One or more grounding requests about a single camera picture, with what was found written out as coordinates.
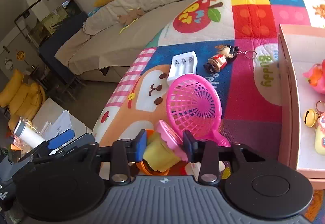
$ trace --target colorful play mat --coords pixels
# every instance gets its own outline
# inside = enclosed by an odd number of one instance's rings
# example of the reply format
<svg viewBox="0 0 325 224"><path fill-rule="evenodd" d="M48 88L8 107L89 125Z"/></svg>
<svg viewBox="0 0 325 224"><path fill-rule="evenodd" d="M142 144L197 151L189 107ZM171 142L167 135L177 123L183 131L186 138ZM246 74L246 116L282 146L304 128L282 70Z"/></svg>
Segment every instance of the colorful play mat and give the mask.
<svg viewBox="0 0 325 224"><path fill-rule="evenodd" d="M101 113L94 136L100 146L133 139L153 129L166 114L167 77L172 57L194 51L197 74L216 89L222 104L219 132L277 159L282 107L278 69L279 24L325 27L325 0L197 0L159 32L139 54ZM255 51L243 53L219 73L203 64L218 45ZM306 216L323 223L324 192L315 191Z"/></svg>

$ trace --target pink checkered pattern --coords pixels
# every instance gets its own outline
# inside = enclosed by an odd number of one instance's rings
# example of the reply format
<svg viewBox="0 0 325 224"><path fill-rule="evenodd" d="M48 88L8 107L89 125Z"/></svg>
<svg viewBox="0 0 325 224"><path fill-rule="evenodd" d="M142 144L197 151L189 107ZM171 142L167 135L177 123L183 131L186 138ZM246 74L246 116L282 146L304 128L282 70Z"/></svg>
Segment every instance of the pink checkered pattern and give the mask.
<svg viewBox="0 0 325 224"><path fill-rule="evenodd" d="M137 59L134 61L134 63L131 65L131 67L128 69L124 77L115 88L105 107L109 107L111 105L115 107L122 106L124 100L132 91L132 88L139 79L141 72L146 67L156 49L157 48L147 48L140 52Z"/></svg>

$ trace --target metal screw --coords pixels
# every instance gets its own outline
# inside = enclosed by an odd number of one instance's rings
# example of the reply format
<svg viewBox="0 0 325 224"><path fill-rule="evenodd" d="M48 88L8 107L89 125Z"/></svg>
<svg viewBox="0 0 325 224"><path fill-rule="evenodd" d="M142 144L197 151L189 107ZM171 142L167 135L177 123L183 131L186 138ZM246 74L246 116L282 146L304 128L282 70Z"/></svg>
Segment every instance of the metal screw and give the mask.
<svg viewBox="0 0 325 224"><path fill-rule="evenodd" d="M205 174L201 176L201 179L206 183L212 183L217 180L217 177L213 174Z"/></svg>
<svg viewBox="0 0 325 224"><path fill-rule="evenodd" d="M117 183L123 183L127 180L127 176L124 174L116 174L112 176L112 180Z"/></svg>

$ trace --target yellow toy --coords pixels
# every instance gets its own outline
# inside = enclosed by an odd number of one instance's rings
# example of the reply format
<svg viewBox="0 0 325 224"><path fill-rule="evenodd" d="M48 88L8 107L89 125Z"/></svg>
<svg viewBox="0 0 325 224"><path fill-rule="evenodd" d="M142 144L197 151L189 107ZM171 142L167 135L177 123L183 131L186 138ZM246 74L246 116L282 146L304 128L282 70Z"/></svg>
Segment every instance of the yellow toy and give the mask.
<svg viewBox="0 0 325 224"><path fill-rule="evenodd" d="M303 116L303 121L307 127L316 129L316 152L320 155L325 155L325 112L322 113L317 108L320 103L325 105L323 101L318 101L316 110L308 109Z"/></svg>

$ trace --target pink cardboard box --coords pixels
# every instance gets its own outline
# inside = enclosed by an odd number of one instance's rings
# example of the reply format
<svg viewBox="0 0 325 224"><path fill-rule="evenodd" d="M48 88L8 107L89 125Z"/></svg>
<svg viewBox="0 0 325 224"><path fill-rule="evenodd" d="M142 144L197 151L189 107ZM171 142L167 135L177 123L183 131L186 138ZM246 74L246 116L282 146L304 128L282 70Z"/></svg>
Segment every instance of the pink cardboard box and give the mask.
<svg viewBox="0 0 325 224"><path fill-rule="evenodd" d="M325 189L325 155L315 150L315 130L304 113L325 95L317 93L302 73L325 59L325 29L280 25L279 67L282 87L282 135L279 161L299 171L314 189Z"/></svg>

